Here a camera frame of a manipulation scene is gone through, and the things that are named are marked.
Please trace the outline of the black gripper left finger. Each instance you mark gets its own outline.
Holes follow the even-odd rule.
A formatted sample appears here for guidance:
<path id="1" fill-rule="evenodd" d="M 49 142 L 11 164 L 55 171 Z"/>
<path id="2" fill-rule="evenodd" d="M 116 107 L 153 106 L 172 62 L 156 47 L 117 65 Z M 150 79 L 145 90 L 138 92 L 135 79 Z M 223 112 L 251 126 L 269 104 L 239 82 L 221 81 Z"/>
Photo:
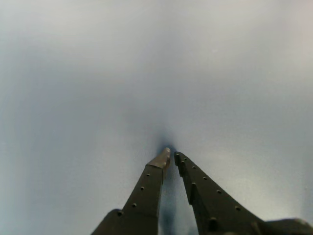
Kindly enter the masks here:
<path id="1" fill-rule="evenodd" d="M 171 150 L 166 147 L 145 165 L 122 209 L 110 211 L 93 235 L 157 235 L 158 215 L 165 172 Z"/>

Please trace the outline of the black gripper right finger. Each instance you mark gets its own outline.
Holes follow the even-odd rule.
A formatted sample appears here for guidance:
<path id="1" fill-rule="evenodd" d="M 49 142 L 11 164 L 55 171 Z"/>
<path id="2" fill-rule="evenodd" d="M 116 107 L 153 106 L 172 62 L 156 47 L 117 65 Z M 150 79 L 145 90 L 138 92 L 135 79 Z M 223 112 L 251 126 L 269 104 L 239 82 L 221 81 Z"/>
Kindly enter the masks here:
<path id="1" fill-rule="evenodd" d="M 188 203 L 192 206 L 201 235 L 261 235 L 263 223 L 241 206 L 199 166 L 181 152 L 175 164 L 183 179 Z"/>

